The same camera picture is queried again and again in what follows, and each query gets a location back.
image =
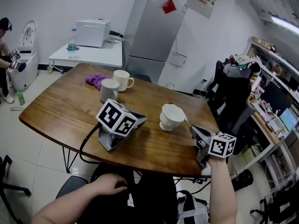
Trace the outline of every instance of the microwave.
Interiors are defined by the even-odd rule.
[[[110,33],[110,21],[76,21],[76,44],[79,46],[102,47]]]

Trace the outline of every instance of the green bottle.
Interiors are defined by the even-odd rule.
[[[19,102],[20,102],[20,106],[22,106],[23,104],[25,104],[24,96],[23,96],[23,94],[21,93],[20,90],[18,90],[17,96],[18,96],[18,99],[19,99]]]

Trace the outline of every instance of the table leg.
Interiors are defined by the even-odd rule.
[[[71,152],[71,150],[69,149],[69,153],[68,153],[68,156],[67,156],[67,163],[66,163],[66,160],[65,160],[64,147],[62,147],[62,152],[63,152],[63,154],[64,154],[64,165],[65,165],[65,169],[66,169],[66,172],[69,174],[69,173],[70,173],[70,168],[71,168],[73,162],[75,161],[75,159],[76,159],[78,153],[76,153],[76,155],[75,155],[75,157],[73,158],[71,164],[69,165],[69,161],[70,161],[70,152]]]

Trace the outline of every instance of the ceiling light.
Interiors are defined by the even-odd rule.
[[[280,25],[280,26],[282,26],[282,27],[284,27],[284,28],[286,28],[286,29],[288,29],[288,30],[290,30],[290,31],[292,31],[292,32],[299,35],[299,28],[297,26],[295,26],[295,25],[293,25],[293,24],[291,24],[291,23],[289,23],[289,22],[287,22],[287,21],[285,21],[281,18],[275,17],[275,16],[272,16],[271,18],[276,24],[278,24],[278,25]]]

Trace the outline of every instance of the person's arm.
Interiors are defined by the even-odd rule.
[[[224,159],[211,157],[211,224],[235,224],[238,212],[235,191]]]
[[[0,68],[9,68],[10,67],[10,63],[9,62],[6,62],[6,61],[3,61],[1,58],[0,58]]]
[[[126,180],[116,174],[105,174],[96,181],[66,194],[43,207],[33,218],[32,224],[74,224],[91,200],[100,195],[114,195],[127,187]]]
[[[4,52],[5,55],[9,56],[10,50],[5,42],[1,44],[1,50]]]

